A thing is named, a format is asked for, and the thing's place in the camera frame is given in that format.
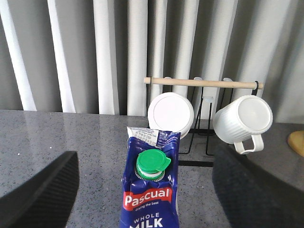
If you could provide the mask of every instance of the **pascual logo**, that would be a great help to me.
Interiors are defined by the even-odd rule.
[[[147,191],[141,194],[133,194],[133,192],[125,191],[123,194],[123,208],[128,211],[131,211],[134,208],[151,200],[166,200],[171,202],[171,197],[171,188],[148,189]]]

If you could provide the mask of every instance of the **wooden rod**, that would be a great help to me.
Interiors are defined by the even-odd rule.
[[[151,78],[145,77],[144,83],[150,84]],[[187,80],[173,78],[157,78],[152,79],[152,84],[170,85],[170,86],[201,86],[201,87],[217,87],[217,88],[239,88],[239,89],[256,89],[255,82],[225,82],[225,81],[205,81],[205,80]],[[264,84],[258,83],[258,89],[263,89]]]

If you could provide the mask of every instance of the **blue milk carton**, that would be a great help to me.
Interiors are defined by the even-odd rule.
[[[176,193],[180,133],[145,128],[128,128],[128,132],[131,137],[122,178],[119,227],[178,228]]]

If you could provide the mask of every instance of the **mug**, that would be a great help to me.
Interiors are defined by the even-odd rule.
[[[266,101],[246,95],[215,113],[213,127],[222,141],[234,144],[238,153],[247,154],[263,150],[261,134],[270,128],[272,121],[272,111]],[[250,138],[254,148],[245,150],[243,141]]]

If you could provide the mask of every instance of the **speckled countertop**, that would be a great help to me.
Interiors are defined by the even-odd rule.
[[[146,117],[0,111],[0,197],[18,187],[62,152],[78,151],[80,186],[68,228],[118,227],[126,126],[146,127]],[[266,152],[249,158],[304,190],[304,158],[285,143],[300,124],[274,124],[263,135]],[[180,149],[189,146],[189,137]],[[205,139],[195,137],[193,159],[204,157]],[[210,144],[219,143],[216,138]],[[181,228],[230,227],[215,195],[212,168],[179,167]]]

